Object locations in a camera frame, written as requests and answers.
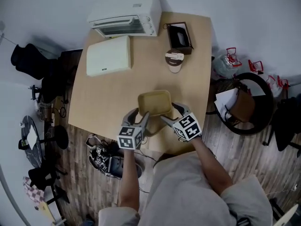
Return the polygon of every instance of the white toaster oven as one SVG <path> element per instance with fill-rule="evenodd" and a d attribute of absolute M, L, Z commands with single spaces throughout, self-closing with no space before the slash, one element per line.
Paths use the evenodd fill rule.
<path fill-rule="evenodd" d="M 161 13 L 160 0 L 99 0 L 88 22 L 105 38 L 157 36 Z"/>

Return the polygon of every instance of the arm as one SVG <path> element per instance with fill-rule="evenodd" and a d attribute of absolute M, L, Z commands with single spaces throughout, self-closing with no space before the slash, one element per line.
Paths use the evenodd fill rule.
<path fill-rule="evenodd" d="M 209 185 L 218 195 L 221 195 L 226 188 L 233 185 L 232 179 L 200 137 L 192 139 L 191 142 L 197 151 Z"/>
<path fill-rule="evenodd" d="M 120 207 L 139 210 L 139 182 L 134 151 L 124 150 L 123 174 L 120 189 Z"/>

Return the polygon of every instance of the table top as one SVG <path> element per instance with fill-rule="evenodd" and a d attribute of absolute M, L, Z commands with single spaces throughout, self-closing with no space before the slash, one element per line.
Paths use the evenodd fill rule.
<path fill-rule="evenodd" d="M 181 70 L 168 69 L 165 53 L 170 49 L 165 23 L 186 22 L 192 46 L 185 55 Z M 104 38 L 91 30 L 83 49 L 72 91 L 69 124 L 95 134 L 115 139 L 124 115 L 138 107 L 140 94 L 165 89 L 173 102 L 190 107 L 203 127 L 211 72 L 211 20 L 208 17 L 163 12 L 158 37 L 131 37 L 132 69 L 95 77 L 86 74 L 87 48 Z M 173 109 L 174 118 L 180 114 Z M 149 126 L 155 125 L 152 118 Z M 165 127 L 148 138 L 144 148 L 181 154 L 193 150 L 189 143 L 178 141 L 173 130 Z"/>
<path fill-rule="evenodd" d="M 21 128 L 22 138 L 27 138 L 31 126 L 33 126 L 33 129 L 35 130 L 35 132 L 37 134 L 38 138 L 37 138 L 36 144 L 34 145 L 33 149 L 31 149 L 31 148 L 26 149 L 25 154 L 26 154 L 27 159 L 32 164 L 32 166 L 34 166 L 35 168 L 39 168 L 42 164 L 42 148 L 41 148 L 41 144 L 40 144 L 40 138 L 39 138 L 37 127 L 36 127 L 33 119 L 28 115 L 24 116 L 22 122 L 25 124 L 25 127 Z"/>

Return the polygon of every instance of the checkered cloth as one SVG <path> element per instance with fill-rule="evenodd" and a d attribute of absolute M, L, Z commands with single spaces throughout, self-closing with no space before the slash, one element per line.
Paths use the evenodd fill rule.
<path fill-rule="evenodd" d="M 31 180 L 28 177 L 23 177 L 23 186 L 27 196 L 33 200 L 38 206 L 45 200 L 44 191 L 38 189 L 35 185 L 30 186 Z"/>

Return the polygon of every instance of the yellow tray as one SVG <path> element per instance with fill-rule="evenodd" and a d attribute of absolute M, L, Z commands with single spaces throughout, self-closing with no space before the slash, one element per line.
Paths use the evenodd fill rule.
<path fill-rule="evenodd" d="M 168 114 L 172 110 L 170 93 L 167 90 L 154 90 L 138 96 L 138 107 L 141 116 L 150 112 L 150 116 Z"/>

